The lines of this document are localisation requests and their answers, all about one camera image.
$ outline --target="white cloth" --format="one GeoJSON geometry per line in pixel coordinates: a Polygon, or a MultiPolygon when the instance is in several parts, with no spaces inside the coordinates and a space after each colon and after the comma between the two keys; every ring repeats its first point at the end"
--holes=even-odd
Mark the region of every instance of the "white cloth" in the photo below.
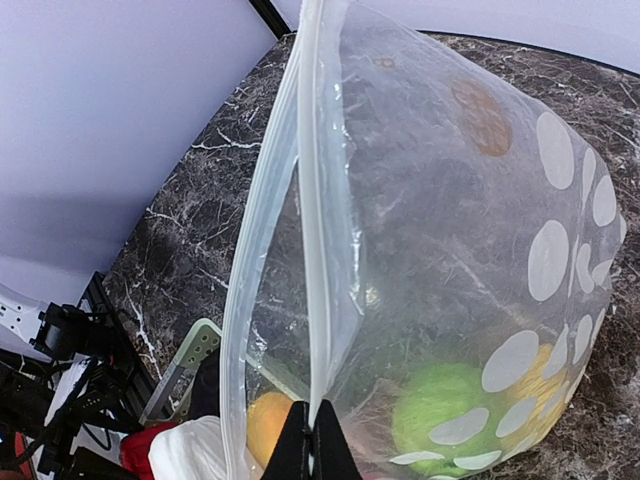
{"type": "MultiPolygon", "coordinates": [[[[252,479],[262,471],[246,452],[252,479]]],[[[151,443],[149,462],[155,480],[227,480],[218,417],[202,417],[185,422],[157,435],[151,443]]]]}

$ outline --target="orange ball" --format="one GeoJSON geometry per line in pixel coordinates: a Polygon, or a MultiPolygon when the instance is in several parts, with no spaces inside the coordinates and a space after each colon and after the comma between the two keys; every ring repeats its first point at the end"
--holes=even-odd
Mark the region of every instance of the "orange ball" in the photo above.
{"type": "Polygon", "coordinates": [[[282,393],[269,392],[249,407],[247,446],[262,468],[266,468],[276,448],[293,401],[282,393]]]}

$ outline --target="yellow object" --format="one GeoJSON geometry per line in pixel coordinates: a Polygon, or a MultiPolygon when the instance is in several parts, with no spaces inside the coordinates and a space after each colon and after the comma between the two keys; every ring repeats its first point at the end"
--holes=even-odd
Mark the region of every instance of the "yellow object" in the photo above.
{"type": "Polygon", "coordinates": [[[540,442],[564,412],[566,406],[564,399],[569,387],[567,367],[563,367],[547,380],[542,378],[542,372],[549,362],[552,350],[553,346],[550,344],[540,345],[533,367],[506,391],[510,404],[530,397],[536,397],[537,402],[529,420],[520,429],[502,439],[505,451],[516,448],[530,436],[533,437],[531,445],[540,442]]]}
{"type": "Polygon", "coordinates": [[[262,468],[266,468],[289,415],[293,401],[282,393],[269,392],[249,407],[247,446],[262,468]]]}

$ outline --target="wall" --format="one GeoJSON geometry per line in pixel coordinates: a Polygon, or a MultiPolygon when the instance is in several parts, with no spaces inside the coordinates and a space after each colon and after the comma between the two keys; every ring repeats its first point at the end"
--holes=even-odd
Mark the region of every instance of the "wall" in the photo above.
{"type": "Polygon", "coordinates": [[[77,301],[274,42],[244,0],[0,2],[0,283],[77,301]]]}
{"type": "MultiPolygon", "coordinates": [[[[301,0],[272,0],[298,28],[301,0]]],[[[511,40],[640,73],[636,0],[360,0],[418,30],[511,40]]]]}

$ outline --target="red cloth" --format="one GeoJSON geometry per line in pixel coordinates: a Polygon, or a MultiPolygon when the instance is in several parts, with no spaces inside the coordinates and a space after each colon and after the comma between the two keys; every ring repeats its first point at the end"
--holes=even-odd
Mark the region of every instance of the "red cloth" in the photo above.
{"type": "Polygon", "coordinates": [[[151,442],[159,433],[178,426],[177,423],[163,423],[142,432],[129,435],[120,443],[120,462],[122,466],[140,477],[140,480],[154,480],[149,463],[151,442]]]}

